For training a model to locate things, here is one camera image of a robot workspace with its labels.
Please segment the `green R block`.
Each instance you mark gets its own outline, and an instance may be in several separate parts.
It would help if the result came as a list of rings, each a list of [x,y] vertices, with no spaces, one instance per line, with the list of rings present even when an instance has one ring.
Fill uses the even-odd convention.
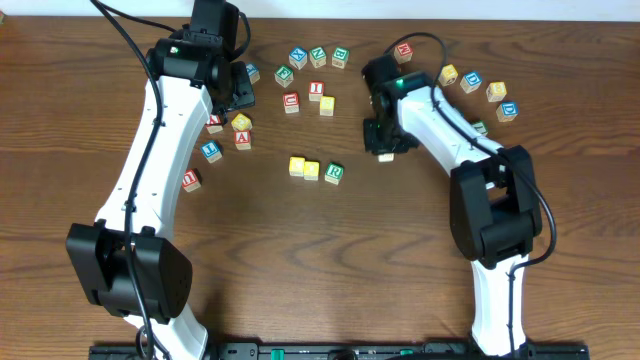
[[[324,179],[326,182],[329,182],[334,185],[338,185],[343,175],[344,175],[344,167],[339,164],[331,162],[328,164],[326,168]]]

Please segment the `yellow C block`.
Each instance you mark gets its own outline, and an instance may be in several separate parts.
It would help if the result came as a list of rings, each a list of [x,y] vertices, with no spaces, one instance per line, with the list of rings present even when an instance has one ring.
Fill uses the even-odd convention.
[[[292,177],[303,177],[306,159],[304,157],[292,156],[289,159],[289,175]]]

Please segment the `blue L block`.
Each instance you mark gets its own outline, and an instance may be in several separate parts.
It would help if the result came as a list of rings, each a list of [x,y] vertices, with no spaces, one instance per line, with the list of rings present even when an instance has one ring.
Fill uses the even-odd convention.
[[[385,154],[378,155],[378,161],[380,163],[392,162],[394,158],[395,158],[394,153],[385,153]]]

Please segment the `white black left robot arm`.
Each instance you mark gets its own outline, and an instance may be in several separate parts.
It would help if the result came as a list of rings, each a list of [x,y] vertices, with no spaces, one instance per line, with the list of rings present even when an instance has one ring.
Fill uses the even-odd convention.
[[[177,200],[196,140],[213,116],[255,95],[236,40],[234,5],[196,0],[190,22],[138,54],[147,76],[140,124],[117,183],[66,250],[91,304],[137,329],[131,356],[201,359],[208,333],[188,306],[193,267],[172,242]]]

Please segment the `yellow O block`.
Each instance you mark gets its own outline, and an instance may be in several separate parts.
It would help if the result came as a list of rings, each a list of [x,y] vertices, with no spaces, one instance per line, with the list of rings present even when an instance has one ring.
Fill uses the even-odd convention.
[[[306,161],[303,168],[303,178],[305,180],[317,181],[320,173],[320,163],[316,161]]]

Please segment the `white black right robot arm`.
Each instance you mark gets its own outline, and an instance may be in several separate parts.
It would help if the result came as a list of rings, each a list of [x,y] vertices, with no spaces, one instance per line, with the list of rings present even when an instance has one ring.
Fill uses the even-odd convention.
[[[486,356],[514,354],[521,324],[523,265],[542,229],[531,157],[504,148],[467,122],[423,72],[401,74],[389,55],[361,71],[375,112],[363,122],[374,155],[424,146],[449,177],[452,237],[470,261],[475,317],[471,336]]]

